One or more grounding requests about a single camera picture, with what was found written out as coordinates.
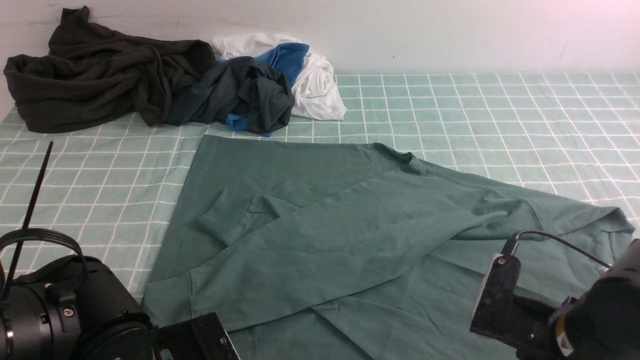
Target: green checkered bedsheet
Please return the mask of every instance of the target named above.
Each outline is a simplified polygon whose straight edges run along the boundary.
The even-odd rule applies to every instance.
[[[619,206],[640,220],[638,74],[361,75],[337,83],[349,109],[344,121],[293,118],[271,138],[221,124],[148,127],[137,114],[41,135],[14,110],[0,124],[0,232],[20,226],[54,140],[33,226],[77,238],[139,299],[204,134],[381,142],[462,172]],[[11,254],[3,253],[5,264]],[[19,273],[65,254],[29,243]]]

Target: seam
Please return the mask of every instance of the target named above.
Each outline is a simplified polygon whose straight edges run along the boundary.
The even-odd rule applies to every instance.
[[[193,293],[193,276],[191,276],[191,270],[189,270],[189,287],[190,287],[190,289],[189,289],[190,291],[189,292],[191,293],[191,296],[188,299],[188,302],[189,302],[189,317],[193,318],[193,309],[191,308],[191,299],[193,298],[193,296],[195,294]]]
[[[236,226],[234,226],[233,229],[225,232],[222,235],[222,239],[223,240],[226,240],[228,238],[229,234],[234,232],[240,226],[240,224],[243,223],[243,221],[246,219],[247,215],[249,214],[249,210],[253,206],[253,201],[255,200],[256,196],[258,196],[258,195],[254,195],[254,196],[251,197],[251,201],[249,202],[249,206],[246,207],[246,210],[244,211],[244,213],[243,213],[242,217],[240,218],[240,220],[238,220],[238,223],[236,224]]]

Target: black clothing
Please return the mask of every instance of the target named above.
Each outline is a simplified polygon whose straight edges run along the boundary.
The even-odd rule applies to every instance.
[[[286,76],[249,56],[234,58],[207,71],[200,81],[185,75],[173,93],[166,121],[224,121],[230,113],[247,115],[247,130],[269,133],[285,127],[294,97]]]
[[[200,40],[134,37],[88,22],[89,9],[64,9],[49,55],[9,58],[4,74],[27,128],[65,133],[138,111],[148,125],[164,122],[183,75],[215,66]]]

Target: black cable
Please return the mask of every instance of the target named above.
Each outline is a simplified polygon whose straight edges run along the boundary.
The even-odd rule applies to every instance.
[[[522,235],[525,234],[537,234],[537,235],[542,235],[545,236],[547,238],[553,239],[555,241],[558,241],[559,243],[563,244],[564,246],[567,246],[579,253],[581,253],[582,255],[586,256],[587,258],[597,262],[598,264],[610,269],[612,268],[612,266],[610,264],[605,263],[604,261],[596,258],[595,256],[589,254],[588,252],[576,247],[575,245],[568,243],[567,241],[564,241],[562,239],[560,239],[559,237],[549,234],[549,233],[545,233],[544,231],[538,231],[538,230],[524,230],[524,231],[520,231],[519,233],[515,233],[511,239],[509,239],[507,241],[507,243],[504,245],[504,248],[502,248],[502,254],[504,255],[513,255],[515,253],[516,248],[518,247],[518,241],[520,240],[520,237]]]
[[[80,287],[80,285],[82,285],[89,276],[89,271],[86,266],[86,260],[83,256],[80,244],[78,244],[78,242],[71,238],[69,235],[59,233],[55,230],[30,228],[11,231],[0,237],[0,250],[11,244],[22,243],[25,241],[44,241],[47,243],[54,243],[69,248],[78,255],[78,258],[82,264],[82,271],[77,276],[72,277],[69,280],[61,281],[48,287],[47,291],[51,292],[52,294],[59,295],[65,290],[75,290]],[[3,288],[3,300],[6,300],[9,290],[10,283],[7,281]]]

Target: pile of clothes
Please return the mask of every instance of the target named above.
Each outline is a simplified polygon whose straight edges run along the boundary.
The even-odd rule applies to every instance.
[[[292,113],[344,116],[331,64],[297,39],[254,34],[213,48],[125,35],[89,14],[64,9],[49,55],[8,59],[9,92],[29,130],[66,133],[137,111],[149,126],[226,122],[268,135]]]

